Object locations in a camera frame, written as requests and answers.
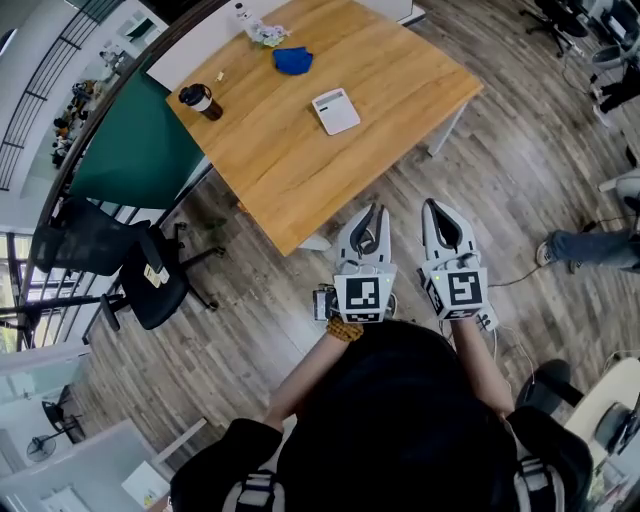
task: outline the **black office chair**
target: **black office chair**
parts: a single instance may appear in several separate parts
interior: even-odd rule
[[[36,229],[31,256],[42,272],[56,267],[111,276],[120,269],[116,286],[122,287],[125,297],[100,299],[109,325],[119,330],[115,313],[131,306],[140,324],[151,330],[173,315],[189,292],[207,309],[218,309],[216,301],[200,296],[186,270],[210,255],[223,257],[225,250],[213,247],[181,263],[178,231],[185,228],[185,224],[174,225],[174,237],[167,239],[149,221],[121,224],[93,203],[72,197],[64,201],[50,225]],[[168,280],[154,285],[147,277],[147,265],[155,274],[166,271]]]
[[[539,23],[537,27],[528,28],[526,32],[527,34],[532,34],[533,32],[543,31],[551,34],[558,45],[558,58],[562,57],[565,52],[565,48],[560,41],[567,43],[567,50],[571,49],[573,44],[567,39],[564,33],[573,37],[587,37],[589,34],[587,29],[577,19],[578,14],[580,14],[578,7],[560,0],[535,1],[536,5],[542,10],[542,15],[538,15],[527,9],[520,11],[520,16],[530,16]]]

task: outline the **desk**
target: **desk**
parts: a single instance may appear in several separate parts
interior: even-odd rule
[[[309,73],[278,72],[271,51],[241,34],[181,85],[209,86],[224,108],[220,120],[182,105],[181,87],[167,101],[288,255],[429,134],[435,153],[482,84],[413,32],[349,0],[291,0],[265,22],[292,31],[281,47],[314,55]],[[362,122],[329,136],[311,100],[338,87]]]
[[[614,402],[633,409],[640,393],[640,361],[623,359],[611,368],[578,403],[565,428],[589,445],[594,467],[607,452],[594,439],[600,420]]]

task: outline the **shoe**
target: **shoe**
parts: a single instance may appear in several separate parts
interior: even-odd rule
[[[595,84],[591,84],[589,86],[589,96],[597,102],[600,102],[602,99],[602,89],[600,87],[596,87]]]
[[[549,250],[549,244],[545,240],[538,246],[538,249],[536,250],[536,263],[539,266],[544,267],[545,265],[553,263],[554,261],[555,258],[551,254],[551,251]]]
[[[613,128],[613,120],[609,117],[608,114],[605,114],[602,110],[600,110],[600,105],[593,106],[593,113],[598,118],[598,121],[600,121],[603,125],[605,125],[607,128]]]
[[[581,261],[571,260],[569,262],[569,273],[570,274],[577,274],[578,270],[580,270],[581,268],[582,268],[582,262]]]

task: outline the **jeans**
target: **jeans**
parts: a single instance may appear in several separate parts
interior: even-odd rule
[[[629,242],[628,229],[609,233],[554,231],[547,246],[557,261],[573,260],[617,268],[630,268],[640,261]]]

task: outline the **blue cloth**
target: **blue cloth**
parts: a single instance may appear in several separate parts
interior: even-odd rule
[[[273,50],[276,69],[287,75],[302,75],[311,68],[313,55],[304,46]]]

